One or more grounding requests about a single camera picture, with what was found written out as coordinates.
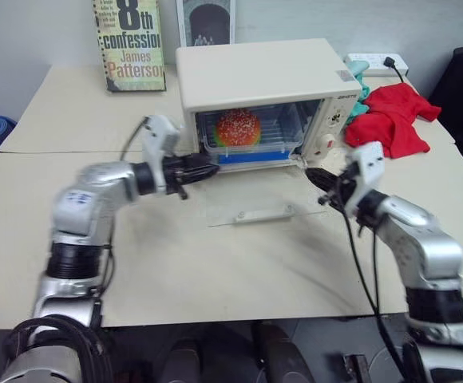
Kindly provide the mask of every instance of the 8th confession book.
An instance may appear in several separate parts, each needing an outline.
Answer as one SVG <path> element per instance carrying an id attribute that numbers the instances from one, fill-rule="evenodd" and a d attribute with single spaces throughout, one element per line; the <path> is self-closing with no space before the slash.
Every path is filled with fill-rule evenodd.
<path id="1" fill-rule="evenodd" d="M 111 92 L 166 90 L 157 0 L 93 0 Z"/>

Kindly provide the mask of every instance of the white toaster oven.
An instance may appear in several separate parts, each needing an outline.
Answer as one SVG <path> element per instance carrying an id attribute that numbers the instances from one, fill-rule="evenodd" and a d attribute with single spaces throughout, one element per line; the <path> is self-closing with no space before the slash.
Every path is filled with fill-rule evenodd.
<path id="1" fill-rule="evenodd" d="M 184 47 L 176 66 L 192 150 L 208 153 L 222 171 L 322 159 L 361 92 L 321 38 Z M 254 144 L 217 139 L 216 125 L 230 109 L 259 120 Z"/>

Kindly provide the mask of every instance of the white power strip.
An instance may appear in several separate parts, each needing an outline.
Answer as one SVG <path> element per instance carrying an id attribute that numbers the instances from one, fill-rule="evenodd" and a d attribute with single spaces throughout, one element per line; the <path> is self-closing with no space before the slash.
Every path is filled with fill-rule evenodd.
<path id="1" fill-rule="evenodd" d="M 405 76 L 409 67 L 402 60 L 400 55 L 396 53 L 349 53 L 345 57 L 345 62 L 354 60 L 368 61 L 370 67 L 363 72 L 364 76 L 397 76 L 397 73 L 393 69 L 383 64 L 388 56 L 394 59 L 394 66 L 397 67 L 398 72 L 400 72 L 402 76 Z"/>

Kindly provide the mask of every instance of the white wall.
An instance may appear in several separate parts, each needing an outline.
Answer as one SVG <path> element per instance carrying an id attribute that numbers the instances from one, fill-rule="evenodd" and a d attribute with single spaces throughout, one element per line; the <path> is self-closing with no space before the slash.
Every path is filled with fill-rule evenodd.
<path id="1" fill-rule="evenodd" d="M 164 55 L 178 46 L 175 0 L 159 0 Z M 236 40 L 327 38 L 348 52 L 400 53 L 428 96 L 463 46 L 463 0 L 236 0 Z M 0 0 L 0 114 L 18 119 L 50 65 L 100 64 L 90 0 Z"/>

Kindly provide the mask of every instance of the red towel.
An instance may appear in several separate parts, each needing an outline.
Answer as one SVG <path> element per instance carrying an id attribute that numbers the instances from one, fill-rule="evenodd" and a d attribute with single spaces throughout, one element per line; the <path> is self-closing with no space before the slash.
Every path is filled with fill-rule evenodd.
<path id="1" fill-rule="evenodd" d="M 384 156 L 399 158 L 428 152 L 430 146 L 414 130 L 416 116 L 433 121 L 441 108 L 432 106 L 405 83 L 374 90 L 364 104 L 367 114 L 357 116 L 346 129 L 345 141 L 352 147 L 381 141 Z"/>

